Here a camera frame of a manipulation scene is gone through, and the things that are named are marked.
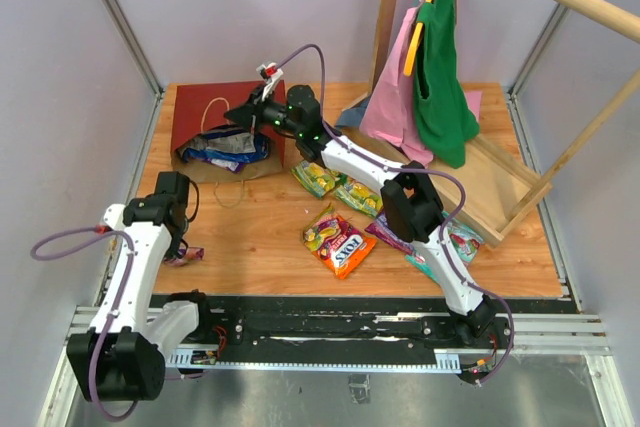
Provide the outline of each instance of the black cable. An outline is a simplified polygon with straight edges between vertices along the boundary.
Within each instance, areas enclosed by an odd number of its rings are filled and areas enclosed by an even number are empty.
[[[193,211],[191,217],[187,218],[187,222],[191,223],[196,220],[196,216],[198,215],[198,209],[200,208],[200,189],[198,188],[198,184],[196,184],[193,180],[189,179],[189,183],[193,185],[193,188],[196,191],[196,210]]]

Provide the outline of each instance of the purple snack package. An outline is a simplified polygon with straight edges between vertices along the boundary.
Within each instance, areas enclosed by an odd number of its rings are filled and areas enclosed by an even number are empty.
[[[391,229],[389,229],[389,226],[387,225],[387,216],[384,212],[378,215],[376,220],[369,224],[364,231],[371,235],[375,235],[383,242],[407,255],[413,254],[413,246],[404,240],[400,240],[396,234],[391,232]]]

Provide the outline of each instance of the red paper bag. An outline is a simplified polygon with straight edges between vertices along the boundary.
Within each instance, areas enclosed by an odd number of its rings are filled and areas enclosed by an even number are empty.
[[[228,82],[178,86],[171,130],[171,165],[196,183],[236,182],[281,172],[284,163],[284,137],[270,126],[261,132],[271,140],[270,154],[264,160],[245,165],[238,173],[199,160],[184,162],[177,150],[196,135],[221,125],[230,125],[224,114],[244,104],[253,89],[261,82]],[[285,104],[284,83],[274,92],[274,100]]]

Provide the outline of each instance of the gray floor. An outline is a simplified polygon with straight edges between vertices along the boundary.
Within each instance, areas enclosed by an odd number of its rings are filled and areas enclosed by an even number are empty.
[[[578,356],[511,358],[480,389],[453,375],[376,373],[367,399],[349,379],[346,372],[215,371],[201,380],[168,382],[158,400],[140,404],[120,425],[604,425]],[[92,405],[76,399],[68,427],[107,425]]]

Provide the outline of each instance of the green garment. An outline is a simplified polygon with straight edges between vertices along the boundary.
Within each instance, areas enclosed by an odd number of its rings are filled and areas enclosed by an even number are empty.
[[[465,162],[464,143],[478,135],[480,126],[457,78],[455,4],[433,0],[420,7],[417,20],[424,23],[424,38],[416,53],[413,108],[424,145],[458,168]]]

